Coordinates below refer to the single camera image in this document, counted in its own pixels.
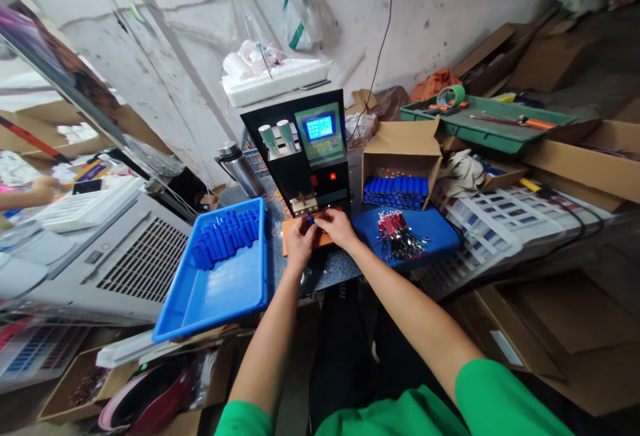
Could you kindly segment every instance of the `green sleeve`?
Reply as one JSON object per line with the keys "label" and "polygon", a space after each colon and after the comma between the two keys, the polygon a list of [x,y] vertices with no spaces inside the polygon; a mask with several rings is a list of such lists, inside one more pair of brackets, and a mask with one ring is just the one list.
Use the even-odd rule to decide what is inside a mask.
{"label": "green sleeve", "polygon": [[215,436],[273,436],[269,417],[256,406],[244,401],[227,404],[220,416]]}
{"label": "green sleeve", "polygon": [[455,398],[474,436],[572,435],[510,370],[489,359],[460,370]]}

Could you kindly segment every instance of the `green tool tray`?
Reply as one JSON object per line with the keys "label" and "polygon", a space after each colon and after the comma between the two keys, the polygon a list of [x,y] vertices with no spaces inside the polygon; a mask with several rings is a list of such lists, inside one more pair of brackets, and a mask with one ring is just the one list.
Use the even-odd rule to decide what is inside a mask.
{"label": "green tool tray", "polygon": [[[516,121],[519,116],[540,119],[558,126],[572,124],[578,118],[562,113],[553,113],[511,103],[501,103],[493,99],[466,96],[469,106],[451,116],[440,118],[440,129],[450,136],[456,136],[470,143],[502,151],[520,157],[527,152],[533,142],[548,131],[540,131],[528,126],[512,126],[491,121],[470,118],[469,115],[502,118]],[[422,121],[435,119],[435,116],[422,113],[429,105],[436,104],[436,96],[400,109],[403,121]]]}

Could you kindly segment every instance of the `person's hand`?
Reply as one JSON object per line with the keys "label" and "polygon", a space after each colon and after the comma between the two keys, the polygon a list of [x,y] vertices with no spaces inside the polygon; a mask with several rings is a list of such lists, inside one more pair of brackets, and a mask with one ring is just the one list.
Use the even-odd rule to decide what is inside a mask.
{"label": "person's hand", "polygon": [[315,223],[346,252],[350,252],[360,243],[349,222],[349,217],[342,211],[327,208],[316,216]]}
{"label": "person's hand", "polygon": [[60,187],[60,181],[51,176],[39,177],[31,184],[31,188],[34,191],[54,190]]}
{"label": "person's hand", "polygon": [[311,248],[313,239],[318,226],[311,225],[307,232],[303,234],[303,228],[307,222],[304,217],[298,218],[289,234],[287,235],[287,252],[289,254],[289,262],[287,266],[294,268],[296,273],[302,274],[309,258],[311,257]]}

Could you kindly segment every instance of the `black machine casing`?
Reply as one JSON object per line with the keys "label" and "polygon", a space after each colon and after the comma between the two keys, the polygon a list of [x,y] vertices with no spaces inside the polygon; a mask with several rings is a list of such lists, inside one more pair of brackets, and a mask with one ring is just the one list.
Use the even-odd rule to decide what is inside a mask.
{"label": "black machine casing", "polygon": [[[339,120],[340,124],[341,143],[345,149],[344,157],[313,169],[309,166],[304,149],[293,155],[269,160],[269,150],[258,132],[260,126],[274,127],[278,121],[288,119],[294,123],[298,135],[300,135],[304,128],[299,127],[294,114],[322,107],[328,103],[339,105],[339,114],[336,115],[336,120]],[[331,206],[340,206],[344,211],[349,211],[351,192],[349,190],[349,164],[346,152],[345,108],[342,89],[309,96],[303,95],[292,101],[250,110],[241,114],[241,118],[292,215],[294,210],[290,200],[297,198],[300,192],[305,195],[314,192],[320,209],[328,206],[328,203],[324,203],[325,199],[332,199]],[[344,197],[335,199],[336,195]]]}

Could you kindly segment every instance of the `tape roll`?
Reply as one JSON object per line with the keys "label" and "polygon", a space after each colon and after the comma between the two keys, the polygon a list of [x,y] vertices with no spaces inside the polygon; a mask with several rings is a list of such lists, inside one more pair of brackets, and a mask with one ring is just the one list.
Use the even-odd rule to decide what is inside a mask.
{"label": "tape roll", "polygon": [[460,85],[447,86],[438,93],[438,105],[456,107],[465,100],[466,95],[465,89]]}

